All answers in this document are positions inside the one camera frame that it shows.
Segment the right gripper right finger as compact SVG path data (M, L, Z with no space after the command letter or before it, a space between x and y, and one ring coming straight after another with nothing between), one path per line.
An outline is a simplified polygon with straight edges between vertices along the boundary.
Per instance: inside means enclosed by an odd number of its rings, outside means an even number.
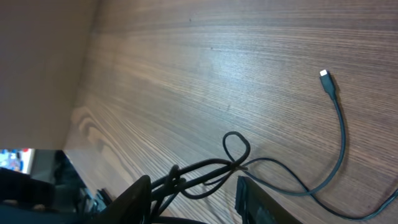
M238 177L235 209L243 224L302 224L249 177Z

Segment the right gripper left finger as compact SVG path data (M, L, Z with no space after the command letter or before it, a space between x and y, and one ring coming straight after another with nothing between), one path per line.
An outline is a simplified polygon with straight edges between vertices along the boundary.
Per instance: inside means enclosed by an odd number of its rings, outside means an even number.
M94 219L91 219L90 224L145 223L150 216L150 205L150 177L143 175Z

